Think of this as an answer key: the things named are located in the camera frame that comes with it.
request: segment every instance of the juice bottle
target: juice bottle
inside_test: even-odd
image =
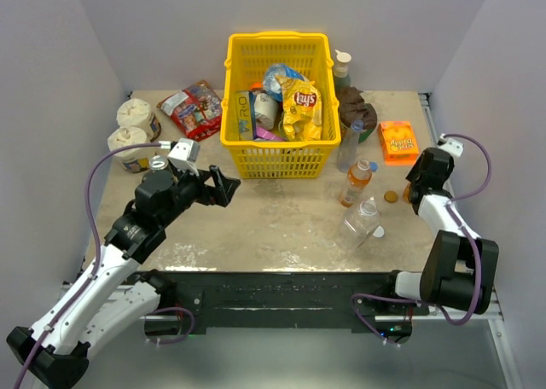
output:
[[[347,173],[345,187],[340,194],[340,203],[345,207],[355,204],[371,179],[372,171],[369,167],[369,161],[360,159],[351,166]]]

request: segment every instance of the white bottle cap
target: white bottle cap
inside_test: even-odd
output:
[[[383,229],[383,227],[379,226],[377,229],[375,229],[374,231],[375,238],[381,238],[383,235],[385,235],[385,229]]]
[[[337,49],[335,50],[335,54],[334,76],[344,78],[349,73],[347,64],[351,61],[351,55]]]

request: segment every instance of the water bottle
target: water bottle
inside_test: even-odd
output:
[[[348,253],[355,252],[380,225],[380,214],[371,197],[349,208],[341,219],[335,243]]]
[[[364,122],[362,120],[354,120],[351,123],[351,129],[347,131],[343,138],[343,142],[341,142],[340,147],[338,148],[336,165],[338,170],[342,173],[347,173],[355,162],[355,158],[357,157],[358,138],[363,129]]]

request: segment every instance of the blue bottle cap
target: blue bottle cap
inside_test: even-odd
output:
[[[351,128],[354,131],[363,131],[364,130],[364,122],[362,120],[353,120],[351,123]]]

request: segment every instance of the orange box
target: orange box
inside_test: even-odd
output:
[[[419,148],[410,122],[381,122],[377,131],[386,165],[415,163]]]

